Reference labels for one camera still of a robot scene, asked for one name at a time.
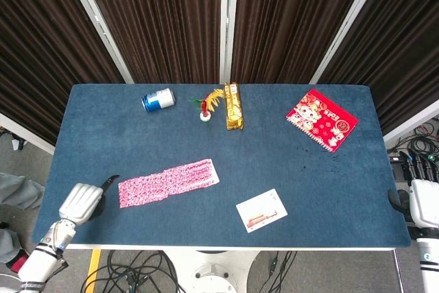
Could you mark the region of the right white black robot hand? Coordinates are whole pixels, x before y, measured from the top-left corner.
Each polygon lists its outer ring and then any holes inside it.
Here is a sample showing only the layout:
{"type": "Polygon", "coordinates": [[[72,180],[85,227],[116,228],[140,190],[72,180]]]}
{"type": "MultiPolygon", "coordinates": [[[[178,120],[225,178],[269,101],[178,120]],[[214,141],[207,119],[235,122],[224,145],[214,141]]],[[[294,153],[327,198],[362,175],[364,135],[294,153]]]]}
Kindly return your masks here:
{"type": "Polygon", "coordinates": [[[438,228],[438,165],[412,149],[399,152],[408,189],[388,191],[392,207],[419,229],[438,228]]]}

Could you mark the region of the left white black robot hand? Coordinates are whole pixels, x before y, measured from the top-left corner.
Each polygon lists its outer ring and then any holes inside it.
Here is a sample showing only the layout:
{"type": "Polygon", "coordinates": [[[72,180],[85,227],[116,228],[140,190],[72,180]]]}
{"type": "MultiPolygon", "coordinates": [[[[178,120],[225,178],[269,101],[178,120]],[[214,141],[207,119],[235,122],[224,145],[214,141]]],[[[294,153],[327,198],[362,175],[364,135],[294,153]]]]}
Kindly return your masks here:
{"type": "Polygon", "coordinates": [[[60,219],[79,226],[99,217],[106,205],[105,193],[118,178],[113,175],[101,186],[77,183],[59,208],[60,219]]]}

